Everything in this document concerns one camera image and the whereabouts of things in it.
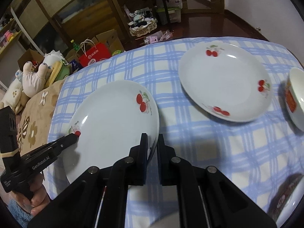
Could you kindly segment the person's left hand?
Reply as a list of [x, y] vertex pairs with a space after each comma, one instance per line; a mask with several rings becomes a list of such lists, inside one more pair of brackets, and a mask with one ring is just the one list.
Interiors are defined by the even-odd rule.
[[51, 202], [43, 185], [43, 181], [44, 176], [41, 173], [37, 174], [32, 180], [30, 180], [30, 191], [33, 193], [33, 197], [31, 199], [27, 199], [19, 192], [10, 192], [11, 197], [17, 202], [19, 207], [32, 216], [36, 216]]

